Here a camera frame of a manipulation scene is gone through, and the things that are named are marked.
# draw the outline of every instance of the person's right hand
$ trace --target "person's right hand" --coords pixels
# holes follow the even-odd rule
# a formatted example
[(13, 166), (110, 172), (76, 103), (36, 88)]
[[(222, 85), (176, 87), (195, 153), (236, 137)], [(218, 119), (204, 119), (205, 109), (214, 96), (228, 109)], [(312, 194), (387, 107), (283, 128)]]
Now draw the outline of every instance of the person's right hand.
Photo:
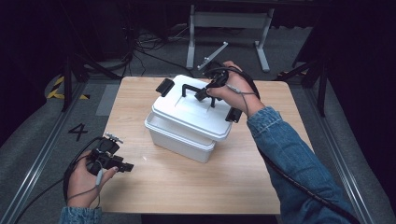
[[(231, 61), (225, 62), (226, 67), (234, 67), (242, 71), (242, 69)], [(227, 83), (241, 92), (252, 93), (253, 89), (248, 85), (244, 78), (239, 76), (237, 73), (229, 71), (229, 78)], [(236, 93), (227, 86), (219, 88), (209, 88), (207, 94), (213, 97), (219, 97), (223, 99), (230, 106), (242, 110), (248, 117), (265, 107), (260, 99), (255, 94), (241, 94)]]
[(69, 189), (67, 191), (68, 198), (71, 198), (67, 201), (67, 206), (69, 207), (90, 207), (91, 203), (99, 195), (102, 186), (118, 171), (117, 166), (105, 171), (100, 185), (97, 189), (92, 189), (95, 187), (97, 177), (87, 170), (87, 157), (89, 154), (90, 151), (86, 151), (80, 156), (81, 160), (78, 161), (75, 171), (70, 176)]

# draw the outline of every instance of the person's left hand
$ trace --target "person's left hand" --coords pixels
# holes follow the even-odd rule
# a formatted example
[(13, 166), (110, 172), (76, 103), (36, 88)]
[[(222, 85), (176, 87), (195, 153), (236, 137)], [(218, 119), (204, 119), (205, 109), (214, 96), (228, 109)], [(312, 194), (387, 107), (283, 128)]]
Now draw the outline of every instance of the person's left hand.
[(77, 163), (75, 171), (70, 176), (69, 188), (67, 191), (67, 197), (70, 200), (67, 201), (67, 206), (90, 207), (91, 203), (99, 195), (102, 186), (118, 171), (118, 167), (113, 167), (105, 171), (103, 173), (100, 185), (96, 189), (93, 189), (96, 185), (96, 175), (92, 175), (87, 170), (86, 164), (87, 164), (87, 156), (89, 154), (90, 151), (87, 151), (80, 156), (82, 159)]

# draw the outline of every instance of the denim sleeve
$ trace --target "denim sleeve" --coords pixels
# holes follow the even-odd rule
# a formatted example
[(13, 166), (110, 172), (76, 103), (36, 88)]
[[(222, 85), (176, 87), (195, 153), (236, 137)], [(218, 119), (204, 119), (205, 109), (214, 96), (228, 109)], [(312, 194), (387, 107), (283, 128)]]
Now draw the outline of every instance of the denim sleeve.
[[(320, 197), (350, 212), (343, 191), (299, 134), (271, 107), (247, 120), (259, 150), (284, 173)], [(343, 217), (318, 203), (266, 164), (280, 200), (283, 223), (348, 223)]]
[(64, 207), (62, 209), (59, 224), (83, 223), (98, 224), (102, 223), (102, 209), (96, 208), (80, 208), (80, 207)]

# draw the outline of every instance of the gray carpet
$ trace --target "gray carpet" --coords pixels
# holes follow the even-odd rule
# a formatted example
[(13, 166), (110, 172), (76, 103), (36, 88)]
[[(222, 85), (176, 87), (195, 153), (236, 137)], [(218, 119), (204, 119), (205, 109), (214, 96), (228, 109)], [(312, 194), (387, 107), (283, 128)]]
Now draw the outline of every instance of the gray carpet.
[[(229, 46), (216, 58), (217, 61), (232, 60), (252, 75), (254, 79), (272, 80), (279, 72), (292, 69), (291, 64), (309, 32), (310, 29), (300, 28), (271, 29), (264, 45), (271, 72), (264, 74), (259, 65), (256, 51), (253, 48), (253, 42), (259, 38), (260, 31), (202, 30), (196, 34), (197, 49), (195, 51), (194, 65), (202, 63), (204, 57), (219, 48), (223, 41), (227, 41)], [(148, 53), (173, 63), (185, 65), (187, 46), (188, 40), (182, 38)], [(147, 77), (173, 77), (178, 74), (188, 74), (181, 67), (153, 59), (139, 52), (136, 53), (136, 56), (140, 58), (141, 62), (135, 57), (125, 73), (123, 69), (114, 72), (119, 75), (124, 73), (125, 76)], [(102, 63), (102, 65), (108, 66), (115, 63), (118, 63), (118, 60)], [(191, 72), (195, 77), (202, 77), (201, 72), (196, 69)], [(300, 77), (294, 77), (289, 81), (289, 84), (312, 146), (320, 160), (330, 169), (337, 183), (343, 186), (343, 181), (332, 160), (329, 146), (318, 125), (318, 121), (315, 119), (316, 111), (309, 105), (305, 90), (298, 85), (299, 80)], [(53, 81), (49, 83), (46, 94), (52, 87)], [(79, 149), (95, 136), (102, 135), (119, 83), (119, 81), (109, 80), (100, 74), (92, 75), (83, 92), (84, 94), (89, 94), (91, 98), (77, 101), (63, 129), (60, 131), (55, 147), (42, 173), (39, 174), (39, 178), (27, 202), (30, 202), (47, 186), (62, 178), (67, 164), (73, 159)], [(4, 214), (7, 211), (26, 172), (29, 171), (34, 163), (35, 157), (45, 144), (56, 120), (60, 117), (62, 106), (62, 100), (48, 99), (47, 103), (26, 120), (0, 148), (0, 156), (3, 158), (3, 162), (0, 163), (0, 188), (2, 189), (0, 192), (0, 198), (2, 199), (0, 214)], [(337, 144), (342, 149), (349, 169), (356, 178), (361, 190), (361, 196), (368, 206), (373, 222), (396, 223), (396, 218), (389, 206), (389, 200), (361, 155), (342, 108), (338, 104), (331, 88), (327, 90), (325, 109), (326, 120), (330, 124)], [(77, 141), (78, 135), (68, 131), (79, 124), (84, 124), (84, 130), (88, 132), (84, 133)], [(20, 223), (56, 223), (63, 206), (64, 199), (61, 184), (35, 202), (24, 214)], [(142, 217), (139, 214), (104, 214), (104, 223), (141, 222)]]

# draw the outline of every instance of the white box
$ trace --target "white box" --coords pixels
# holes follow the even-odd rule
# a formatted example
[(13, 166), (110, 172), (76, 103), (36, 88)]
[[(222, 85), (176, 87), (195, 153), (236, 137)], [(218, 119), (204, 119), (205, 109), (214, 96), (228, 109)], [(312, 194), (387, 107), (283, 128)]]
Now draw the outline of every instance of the white box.
[(163, 119), (150, 113), (145, 120), (152, 141), (180, 155), (199, 162), (207, 162), (216, 141), (192, 132), (172, 120)]
[(172, 120), (177, 125), (198, 133), (215, 141), (223, 141), (227, 138), (232, 123), (226, 121), (230, 106), (224, 101), (215, 102), (211, 107), (211, 98), (198, 101), (195, 91), (186, 90), (186, 96), (182, 96), (182, 86), (188, 84), (197, 89), (205, 87), (208, 83), (186, 76), (176, 76), (175, 85), (164, 97), (158, 97), (152, 105), (152, 112), (157, 117)]

